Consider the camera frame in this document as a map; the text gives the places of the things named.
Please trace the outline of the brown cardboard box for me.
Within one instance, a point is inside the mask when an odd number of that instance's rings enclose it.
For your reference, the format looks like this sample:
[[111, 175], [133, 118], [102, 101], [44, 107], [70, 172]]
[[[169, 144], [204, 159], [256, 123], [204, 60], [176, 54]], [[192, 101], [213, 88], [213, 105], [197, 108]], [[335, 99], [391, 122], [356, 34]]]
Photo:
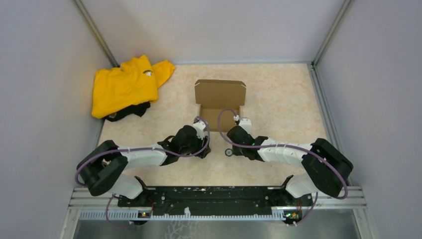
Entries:
[[233, 80], [200, 79], [195, 82], [195, 100], [199, 105], [199, 115], [207, 121], [210, 131], [219, 129], [227, 132], [235, 126], [232, 109], [240, 115], [240, 108], [245, 104], [246, 84]]

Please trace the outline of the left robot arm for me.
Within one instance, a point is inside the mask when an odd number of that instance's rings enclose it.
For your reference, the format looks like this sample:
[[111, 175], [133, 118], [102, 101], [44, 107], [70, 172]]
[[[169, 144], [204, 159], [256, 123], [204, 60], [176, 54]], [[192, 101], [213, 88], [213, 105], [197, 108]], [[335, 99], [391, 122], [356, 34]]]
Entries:
[[78, 164], [75, 180], [87, 187], [92, 196], [110, 192], [143, 206], [149, 200], [146, 185], [138, 177], [126, 176], [124, 171], [144, 166], [166, 166], [181, 157], [205, 158], [211, 151], [209, 136], [207, 124], [200, 120], [148, 147], [120, 147], [114, 141], [106, 140]]

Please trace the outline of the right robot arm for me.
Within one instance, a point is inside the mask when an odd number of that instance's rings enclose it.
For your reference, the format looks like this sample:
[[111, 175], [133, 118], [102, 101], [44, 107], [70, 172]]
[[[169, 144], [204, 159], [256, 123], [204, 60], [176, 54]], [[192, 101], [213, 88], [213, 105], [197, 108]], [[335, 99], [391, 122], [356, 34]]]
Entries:
[[281, 162], [304, 169], [304, 173], [285, 180], [281, 201], [293, 205], [310, 193], [323, 192], [343, 199], [341, 190], [353, 170], [353, 164], [324, 138], [308, 144], [282, 143], [266, 136], [253, 138], [243, 127], [235, 126], [227, 134], [232, 152], [250, 160]]

